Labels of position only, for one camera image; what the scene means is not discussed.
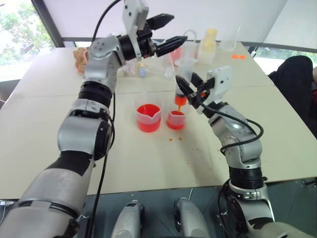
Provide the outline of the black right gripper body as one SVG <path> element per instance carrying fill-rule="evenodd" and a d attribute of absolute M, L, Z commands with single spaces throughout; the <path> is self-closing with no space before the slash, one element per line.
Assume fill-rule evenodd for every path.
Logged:
<path fill-rule="evenodd" d="M 215 78 L 212 77 L 204 81 L 204 86 L 202 88 L 194 87 L 193 93 L 189 95 L 189 103 L 197 109 L 202 102 L 204 102 L 207 97 L 211 94 L 211 89 L 214 88 Z"/>

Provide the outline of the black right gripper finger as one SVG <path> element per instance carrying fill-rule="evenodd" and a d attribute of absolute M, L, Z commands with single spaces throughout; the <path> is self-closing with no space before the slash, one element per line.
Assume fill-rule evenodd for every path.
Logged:
<path fill-rule="evenodd" d="M 178 96 L 188 96 L 193 93 L 193 90 L 190 88 L 189 83 L 181 76 L 176 76 L 176 95 Z"/>
<path fill-rule="evenodd" d="M 196 88 L 202 88 L 204 86 L 204 81 L 200 78 L 198 74 L 195 72 L 192 73 L 191 77 L 191 83 L 194 85 Z"/>

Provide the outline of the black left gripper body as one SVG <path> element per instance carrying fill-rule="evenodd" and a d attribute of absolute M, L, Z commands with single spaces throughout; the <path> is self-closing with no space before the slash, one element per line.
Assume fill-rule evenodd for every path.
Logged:
<path fill-rule="evenodd" d="M 137 42 L 141 51 L 142 58 L 148 58 L 155 54 L 156 45 L 152 41 L 152 31 L 156 30 L 154 21 L 146 21 L 143 29 L 137 29 Z"/>

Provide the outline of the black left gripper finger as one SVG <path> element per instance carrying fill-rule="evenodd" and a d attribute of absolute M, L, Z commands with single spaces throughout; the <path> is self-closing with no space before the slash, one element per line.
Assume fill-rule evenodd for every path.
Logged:
<path fill-rule="evenodd" d="M 156 45 L 156 56 L 161 57 L 173 52 L 182 46 L 187 38 L 187 36 L 175 36 L 166 40 L 162 44 Z"/>
<path fill-rule="evenodd" d="M 147 19 L 147 24 L 151 30 L 158 30 L 174 19 L 171 14 L 159 14 Z"/>

